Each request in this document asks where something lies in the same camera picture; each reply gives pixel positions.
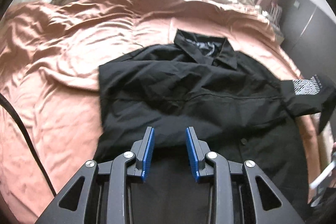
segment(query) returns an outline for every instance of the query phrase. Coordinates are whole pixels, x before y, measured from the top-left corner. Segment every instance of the bed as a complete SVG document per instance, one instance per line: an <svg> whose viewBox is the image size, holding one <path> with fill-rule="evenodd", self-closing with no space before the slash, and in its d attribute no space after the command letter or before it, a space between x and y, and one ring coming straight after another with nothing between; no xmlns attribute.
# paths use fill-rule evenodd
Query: bed
<svg viewBox="0 0 336 224"><path fill-rule="evenodd" d="M0 26L0 92L23 120L59 191L93 157L102 133L98 66L153 44L176 30L228 37L282 80L302 78L252 0L18 1ZM19 129L0 110L0 193L20 223L34 223L53 196ZM330 161L328 125L297 119L308 179Z"/></svg>

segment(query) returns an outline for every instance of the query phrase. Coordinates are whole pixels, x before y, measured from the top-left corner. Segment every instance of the blue gripper pad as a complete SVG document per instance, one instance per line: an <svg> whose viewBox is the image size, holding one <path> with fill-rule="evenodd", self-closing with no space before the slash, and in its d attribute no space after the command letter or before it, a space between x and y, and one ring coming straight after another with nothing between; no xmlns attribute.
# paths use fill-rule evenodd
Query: blue gripper pad
<svg viewBox="0 0 336 224"><path fill-rule="evenodd" d="M198 159L197 159L195 146L194 146L189 128L187 128L185 130L185 134L186 134L186 140L185 141L186 141L186 146L187 146L187 150L188 150L191 173L192 173L194 179L196 180L196 182L198 182L199 179L200 179Z"/></svg>
<svg viewBox="0 0 336 224"><path fill-rule="evenodd" d="M153 156L153 150L154 150L154 128L152 128L151 133L148 137L148 143L146 146L146 150L143 156L142 161L142 173L141 173L141 179L144 182L148 176L149 168L151 167L151 161Z"/></svg>

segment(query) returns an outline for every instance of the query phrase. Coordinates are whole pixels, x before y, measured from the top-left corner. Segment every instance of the shirt sleeve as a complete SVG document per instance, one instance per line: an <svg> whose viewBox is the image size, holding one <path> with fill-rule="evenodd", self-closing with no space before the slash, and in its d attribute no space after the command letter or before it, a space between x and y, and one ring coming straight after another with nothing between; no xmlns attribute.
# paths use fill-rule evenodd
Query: shirt sleeve
<svg viewBox="0 0 336 224"><path fill-rule="evenodd" d="M314 75L310 80L281 81L281 92L292 116L321 112L319 133L322 132L336 106L336 85L329 77Z"/></svg>

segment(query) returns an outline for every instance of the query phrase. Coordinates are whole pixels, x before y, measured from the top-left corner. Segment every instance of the black strap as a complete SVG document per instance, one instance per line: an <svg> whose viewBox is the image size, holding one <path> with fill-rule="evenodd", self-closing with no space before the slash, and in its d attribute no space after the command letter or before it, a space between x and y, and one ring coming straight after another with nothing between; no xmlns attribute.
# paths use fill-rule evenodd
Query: black strap
<svg viewBox="0 0 336 224"><path fill-rule="evenodd" d="M21 130L23 137L26 140L26 143L29 147L29 150L31 152L31 154L33 155L37 165L39 166L45 180L47 181L47 184L53 194L53 196L56 196L56 191L50 181L50 178L48 177L48 174L46 172L46 170L44 169L41 160L39 159L39 156L35 150L35 147L29 137L28 131L25 127L25 125L23 124L22 120L20 119L20 116L18 115L18 113L15 111L15 109L13 108L13 106L10 104L10 102L7 101L7 99L0 93L0 104L1 106L9 113L9 115L11 115L11 117L13 118L13 120L16 122L17 126L19 127L19 129Z"/></svg>

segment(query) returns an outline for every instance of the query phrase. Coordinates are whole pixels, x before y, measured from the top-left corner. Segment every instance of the black shirt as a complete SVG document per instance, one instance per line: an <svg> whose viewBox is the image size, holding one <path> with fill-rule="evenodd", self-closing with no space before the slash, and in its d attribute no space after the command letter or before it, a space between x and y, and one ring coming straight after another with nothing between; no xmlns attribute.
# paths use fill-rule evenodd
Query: black shirt
<svg viewBox="0 0 336 224"><path fill-rule="evenodd" d="M188 166L189 126L227 160L255 161L305 218L307 165L294 117L335 104L328 81L322 86L316 76L313 92L305 84L295 89L226 38L178 30L173 45L101 65L99 82L103 134L95 160L113 160L147 126L155 129L148 181L133 194L137 223L206 222L207 187L193 182Z"/></svg>

